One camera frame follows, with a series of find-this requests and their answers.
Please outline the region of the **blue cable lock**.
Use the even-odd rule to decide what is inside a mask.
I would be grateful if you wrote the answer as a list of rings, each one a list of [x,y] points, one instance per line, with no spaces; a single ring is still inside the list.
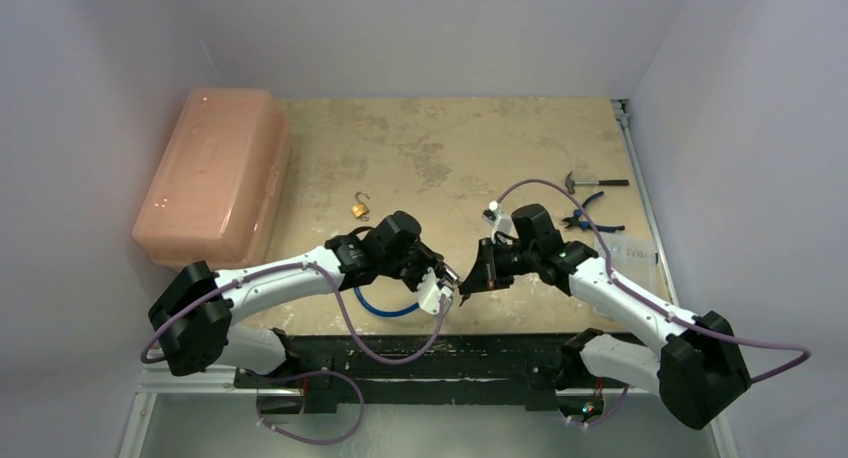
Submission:
[[[451,268],[451,280],[454,283],[454,291],[455,291],[458,284],[460,283],[460,277],[452,268]],[[354,288],[354,294],[355,294],[355,297],[357,298],[358,302],[360,303],[360,305],[366,311],[368,311],[369,313],[371,313],[375,316],[381,317],[381,318],[400,318],[400,317],[409,315],[409,314],[416,312],[416,311],[423,312],[418,306],[416,296],[415,296],[415,292],[413,292],[413,294],[415,296],[414,302],[412,302],[411,304],[409,304],[405,307],[397,308],[397,309],[385,309],[385,308],[374,306],[366,298],[366,296],[363,294],[362,289],[360,287]]]

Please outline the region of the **brass padlock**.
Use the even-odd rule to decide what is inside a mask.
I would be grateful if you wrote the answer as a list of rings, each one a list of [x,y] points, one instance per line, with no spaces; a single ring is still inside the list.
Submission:
[[[366,203],[370,196],[363,192],[357,191],[354,194],[355,204],[351,207],[353,217],[361,222],[367,222],[370,219],[370,209]]]

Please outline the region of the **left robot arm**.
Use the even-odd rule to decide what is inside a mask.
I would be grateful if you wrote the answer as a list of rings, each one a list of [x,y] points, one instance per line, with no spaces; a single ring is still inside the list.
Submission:
[[[272,386],[297,377],[298,360],[281,331],[241,326],[261,311],[318,295],[398,280],[414,294],[418,308],[439,322],[460,281],[444,257],[425,245],[421,225],[396,211],[374,226],[336,235],[293,258],[247,268],[214,271],[205,261],[183,267],[148,311],[154,329],[145,364],[164,362],[181,377],[221,364],[259,373]]]

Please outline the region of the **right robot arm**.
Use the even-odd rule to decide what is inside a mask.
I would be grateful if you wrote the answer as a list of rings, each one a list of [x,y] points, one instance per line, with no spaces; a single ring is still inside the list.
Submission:
[[[493,201],[482,213],[492,234],[459,287],[463,298],[511,287],[535,274],[545,284],[591,305],[637,338],[628,343],[588,329],[563,347],[560,382],[584,385],[611,378],[657,396],[682,424],[702,429],[753,380],[733,342],[729,322],[699,316],[646,291],[580,241],[566,241],[540,204],[506,214]]]

